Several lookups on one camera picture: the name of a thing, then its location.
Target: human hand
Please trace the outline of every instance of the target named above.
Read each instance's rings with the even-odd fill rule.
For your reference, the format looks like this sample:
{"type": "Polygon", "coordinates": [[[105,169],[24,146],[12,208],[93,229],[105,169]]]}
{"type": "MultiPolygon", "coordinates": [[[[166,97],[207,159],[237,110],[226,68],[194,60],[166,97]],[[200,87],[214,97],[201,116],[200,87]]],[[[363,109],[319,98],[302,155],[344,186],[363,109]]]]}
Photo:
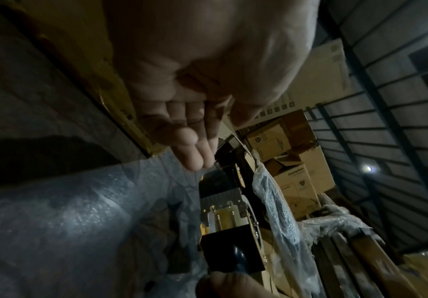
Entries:
{"type": "Polygon", "coordinates": [[[214,164],[232,124],[277,100],[314,40],[319,0],[106,0],[113,63],[138,122],[189,170],[214,164]]]}
{"type": "Polygon", "coordinates": [[[243,273],[213,272],[208,278],[203,278],[196,287],[197,298],[272,298],[249,275],[243,273]]]}

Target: hand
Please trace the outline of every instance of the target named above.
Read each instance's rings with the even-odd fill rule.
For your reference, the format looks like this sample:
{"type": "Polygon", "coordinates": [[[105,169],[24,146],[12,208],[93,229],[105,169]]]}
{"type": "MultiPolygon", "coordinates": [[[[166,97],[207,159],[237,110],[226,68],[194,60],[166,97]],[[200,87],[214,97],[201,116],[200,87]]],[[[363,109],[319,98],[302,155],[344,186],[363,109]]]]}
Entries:
{"type": "Polygon", "coordinates": [[[249,275],[243,273],[213,272],[208,278],[199,281],[196,287],[197,298],[272,298],[249,275]]]}
{"type": "Polygon", "coordinates": [[[113,63],[139,123],[189,170],[277,100],[304,63],[319,0],[106,0],[113,63]]]}

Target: metal spring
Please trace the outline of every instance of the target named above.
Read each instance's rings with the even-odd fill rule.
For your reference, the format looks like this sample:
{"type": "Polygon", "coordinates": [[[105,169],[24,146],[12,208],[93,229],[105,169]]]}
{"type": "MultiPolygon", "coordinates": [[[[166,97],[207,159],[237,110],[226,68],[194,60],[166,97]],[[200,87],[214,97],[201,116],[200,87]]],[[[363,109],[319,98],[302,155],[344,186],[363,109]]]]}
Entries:
{"type": "Polygon", "coordinates": [[[231,212],[232,212],[232,214],[230,215],[230,217],[232,218],[233,226],[237,227],[238,223],[237,223],[237,218],[235,217],[235,212],[233,210],[231,212]]]}
{"type": "Polygon", "coordinates": [[[219,230],[222,231],[222,222],[220,221],[220,215],[217,214],[217,223],[219,225],[219,230]]]}

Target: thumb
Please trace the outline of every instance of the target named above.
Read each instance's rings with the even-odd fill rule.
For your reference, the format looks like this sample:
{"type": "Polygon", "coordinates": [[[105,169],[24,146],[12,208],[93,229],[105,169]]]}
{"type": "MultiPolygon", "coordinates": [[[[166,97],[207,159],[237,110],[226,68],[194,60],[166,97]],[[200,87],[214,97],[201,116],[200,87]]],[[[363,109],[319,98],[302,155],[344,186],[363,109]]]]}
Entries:
{"type": "Polygon", "coordinates": [[[199,281],[197,298],[272,298],[272,294],[247,274],[213,272],[199,281]]]}

